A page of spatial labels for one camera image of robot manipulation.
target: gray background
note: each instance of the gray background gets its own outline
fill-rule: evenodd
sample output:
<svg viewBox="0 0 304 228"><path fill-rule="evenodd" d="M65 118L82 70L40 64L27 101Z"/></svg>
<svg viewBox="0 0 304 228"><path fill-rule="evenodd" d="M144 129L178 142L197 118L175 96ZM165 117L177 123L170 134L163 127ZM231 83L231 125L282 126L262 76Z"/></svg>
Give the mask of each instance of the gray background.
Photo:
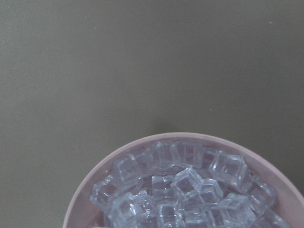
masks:
<svg viewBox="0 0 304 228"><path fill-rule="evenodd" d="M205 133L303 193L301 1L0 0L0 227L61 227L79 183L147 135Z"/></svg>

